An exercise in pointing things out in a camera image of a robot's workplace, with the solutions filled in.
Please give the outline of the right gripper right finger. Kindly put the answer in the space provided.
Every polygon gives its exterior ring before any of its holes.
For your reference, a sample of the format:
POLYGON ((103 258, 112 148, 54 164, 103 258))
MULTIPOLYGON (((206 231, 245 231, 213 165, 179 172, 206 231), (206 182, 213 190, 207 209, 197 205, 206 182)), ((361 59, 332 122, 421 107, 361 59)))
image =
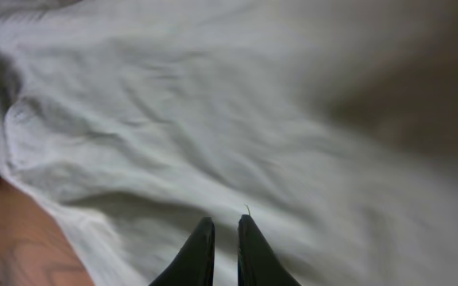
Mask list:
POLYGON ((300 286, 248 214, 239 220, 238 236, 238 286, 300 286))

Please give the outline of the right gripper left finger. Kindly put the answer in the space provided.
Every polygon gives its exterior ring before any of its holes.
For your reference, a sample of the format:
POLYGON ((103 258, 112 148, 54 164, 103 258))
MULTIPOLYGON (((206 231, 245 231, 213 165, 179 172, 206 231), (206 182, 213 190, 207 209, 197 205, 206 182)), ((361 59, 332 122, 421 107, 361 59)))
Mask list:
POLYGON ((169 266, 149 286, 212 286, 215 226, 202 218, 169 266))

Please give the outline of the light khaki green pants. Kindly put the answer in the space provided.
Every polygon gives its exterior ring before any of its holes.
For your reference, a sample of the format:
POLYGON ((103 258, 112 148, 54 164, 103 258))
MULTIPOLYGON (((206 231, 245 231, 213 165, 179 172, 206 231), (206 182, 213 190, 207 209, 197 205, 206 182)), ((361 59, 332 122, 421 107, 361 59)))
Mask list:
POLYGON ((249 214, 303 285, 458 285, 458 1, 0 1, 0 285, 147 285, 249 214))

